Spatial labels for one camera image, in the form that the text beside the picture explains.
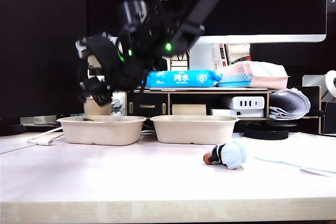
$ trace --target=wet wipes package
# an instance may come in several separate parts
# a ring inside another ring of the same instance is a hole
[[[222,79],[213,70],[150,72],[146,87],[212,87]]]
[[[254,87],[285,89],[288,76],[282,65],[258,61],[240,61],[227,67],[217,68],[222,74],[219,87]]]

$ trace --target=pink package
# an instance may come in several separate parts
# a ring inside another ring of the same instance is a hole
[[[288,75],[282,65],[268,62],[241,61],[216,70],[222,74],[220,87],[254,87],[285,89]]]

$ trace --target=white power adapter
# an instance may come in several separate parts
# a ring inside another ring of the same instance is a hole
[[[264,97],[224,97],[223,104],[232,110],[263,110]]]

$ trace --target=stack of paper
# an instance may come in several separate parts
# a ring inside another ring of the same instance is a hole
[[[310,110],[309,99],[296,88],[283,89],[269,96],[269,117],[275,120],[295,120]]]
[[[299,167],[317,174],[336,176],[336,139],[302,132],[279,141],[241,137],[250,158]]]

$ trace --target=blue package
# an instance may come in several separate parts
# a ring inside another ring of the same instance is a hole
[[[146,87],[212,87],[221,78],[212,70],[150,72]]]
[[[252,74],[242,73],[231,76],[223,76],[217,84],[218,87],[249,87],[252,81]]]

